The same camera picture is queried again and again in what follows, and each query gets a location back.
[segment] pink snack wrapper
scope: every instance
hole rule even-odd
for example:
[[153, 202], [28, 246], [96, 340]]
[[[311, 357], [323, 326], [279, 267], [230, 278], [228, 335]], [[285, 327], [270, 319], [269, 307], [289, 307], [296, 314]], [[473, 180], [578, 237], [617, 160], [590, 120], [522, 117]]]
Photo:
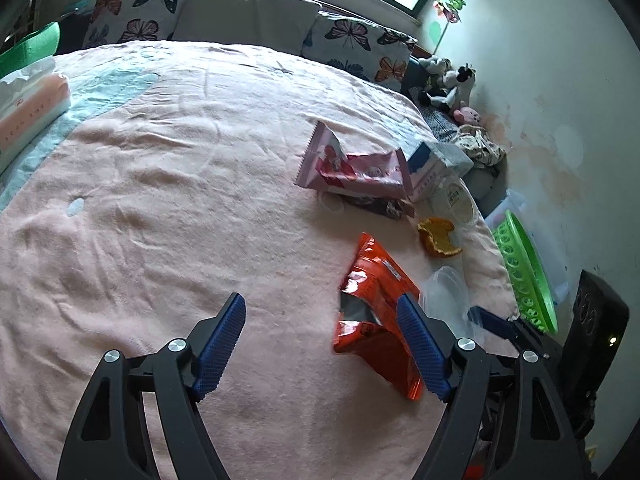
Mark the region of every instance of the pink snack wrapper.
[[320, 121], [300, 164], [296, 185], [355, 197], [404, 199], [411, 194], [402, 150], [344, 153], [335, 134]]

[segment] butterfly print pillow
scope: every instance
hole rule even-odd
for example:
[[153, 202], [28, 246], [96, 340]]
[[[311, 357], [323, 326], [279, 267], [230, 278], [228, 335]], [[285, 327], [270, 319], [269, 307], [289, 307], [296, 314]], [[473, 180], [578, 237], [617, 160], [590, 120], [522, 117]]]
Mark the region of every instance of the butterfly print pillow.
[[302, 57], [399, 91], [416, 41], [377, 23], [320, 12]]
[[187, 0], [96, 0], [84, 48], [168, 40]]

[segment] black speaker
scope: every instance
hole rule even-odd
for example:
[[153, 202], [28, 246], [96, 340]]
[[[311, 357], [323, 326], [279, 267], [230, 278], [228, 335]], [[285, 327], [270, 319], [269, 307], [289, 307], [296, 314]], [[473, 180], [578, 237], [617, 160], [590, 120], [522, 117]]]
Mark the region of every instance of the black speaker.
[[629, 320], [629, 308], [601, 278], [583, 270], [574, 321], [558, 365], [562, 401], [577, 438], [593, 427], [596, 392], [604, 380]]

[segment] plastic bag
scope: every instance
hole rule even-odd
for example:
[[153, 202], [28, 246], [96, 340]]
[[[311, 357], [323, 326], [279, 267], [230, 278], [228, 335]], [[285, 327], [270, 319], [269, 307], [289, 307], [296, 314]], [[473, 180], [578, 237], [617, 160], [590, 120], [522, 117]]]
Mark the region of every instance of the plastic bag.
[[407, 399], [422, 395], [423, 383], [398, 323], [396, 304], [420, 291], [391, 256], [366, 233], [340, 288], [334, 351], [362, 357]]
[[344, 153], [335, 134], [320, 122], [300, 164], [296, 185], [353, 197], [403, 199], [411, 191], [402, 150]]

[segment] tissue package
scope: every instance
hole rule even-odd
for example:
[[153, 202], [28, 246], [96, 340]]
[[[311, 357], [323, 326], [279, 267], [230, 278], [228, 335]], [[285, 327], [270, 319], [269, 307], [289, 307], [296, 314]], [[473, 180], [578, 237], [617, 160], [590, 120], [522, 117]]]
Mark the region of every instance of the tissue package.
[[429, 198], [445, 178], [463, 176], [474, 166], [455, 144], [431, 141], [421, 142], [407, 163], [412, 202]]
[[52, 73], [52, 60], [34, 66], [0, 81], [0, 173], [70, 105], [68, 81]]

